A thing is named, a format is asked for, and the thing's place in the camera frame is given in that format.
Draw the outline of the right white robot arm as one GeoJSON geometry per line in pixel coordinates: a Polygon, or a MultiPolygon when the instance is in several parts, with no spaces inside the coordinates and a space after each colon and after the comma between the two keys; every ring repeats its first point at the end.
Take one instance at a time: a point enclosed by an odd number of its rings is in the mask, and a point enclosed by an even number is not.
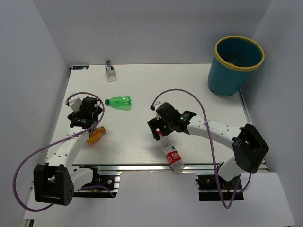
{"type": "Polygon", "coordinates": [[[234,156],[223,162],[214,176],[218,188],[226,188],[231,180],[246,172],[254,174],[269,151],[269,146],[255,126],[231,127],[206,121],[191,111],[180,113],[171,104],[152,106],[156,116],[148,121],[153,137],[160,140],[172,132],[200,136],[218,142],[234,152],[234,156]]]}

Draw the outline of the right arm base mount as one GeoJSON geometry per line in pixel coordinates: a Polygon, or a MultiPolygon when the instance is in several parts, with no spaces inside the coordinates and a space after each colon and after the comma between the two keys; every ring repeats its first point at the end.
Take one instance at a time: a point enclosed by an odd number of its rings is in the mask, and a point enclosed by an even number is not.
{"type": "MultiPolygon", "coordinates": [[[[198,195],[200,201],[220,201],[219,192],[216,185],[215,175],[198,175],[196,178],[198,195]]],[[[227,182],[219,176],[219,186],[222,197],[225,201],[230,201],[235,190],[237,177],[227,182]]]]}

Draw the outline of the red label water bottle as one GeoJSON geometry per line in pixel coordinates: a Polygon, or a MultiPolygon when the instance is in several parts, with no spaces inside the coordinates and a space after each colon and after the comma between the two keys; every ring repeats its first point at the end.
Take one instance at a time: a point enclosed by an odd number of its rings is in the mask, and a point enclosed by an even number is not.
{"type": "Polygon", "coordinates": [[[180,172],[181,170],[184,169],[185,165],[184,165],[184,162],[183,162],[181,156],[179,155],[175,145],[167,136],[162,135],[162,132],[160,131],[160,129],[157,129],[156,132],[160,137],[160,142],[161,142],[161,145],[163,146],[162,151],[163,151],[168,163],[174,169],[174,171],[180,172]]]}

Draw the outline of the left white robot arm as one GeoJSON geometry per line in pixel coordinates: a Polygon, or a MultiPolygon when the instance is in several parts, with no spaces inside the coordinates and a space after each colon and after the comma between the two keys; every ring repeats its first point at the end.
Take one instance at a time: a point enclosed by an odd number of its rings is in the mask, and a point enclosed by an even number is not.
{"type": "Polygon", "coordinates": [[[71,100],[72,113],[67,141],[62,142],[58,150],[46,161],[34,168],[35,201],[67,206],[75,191],[83,186],[94,189],[99,186],[100,177],[97,168],[83,165],[73,168],[72,164],[80,149],[87,144],[95,130],[102,108],[93,97],[71,100]]]}

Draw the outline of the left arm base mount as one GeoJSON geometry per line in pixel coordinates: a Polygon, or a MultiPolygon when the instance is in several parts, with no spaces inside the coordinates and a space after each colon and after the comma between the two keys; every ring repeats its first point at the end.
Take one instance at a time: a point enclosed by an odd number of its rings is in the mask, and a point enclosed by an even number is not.
{"type": "Polygon", "coordinates": [[[81,170],[92,170],[92,180],[74,192],[74,198],[115,198],[119,188],[120,173],[99,170],[97,166],[82,165],[81,170]]]}

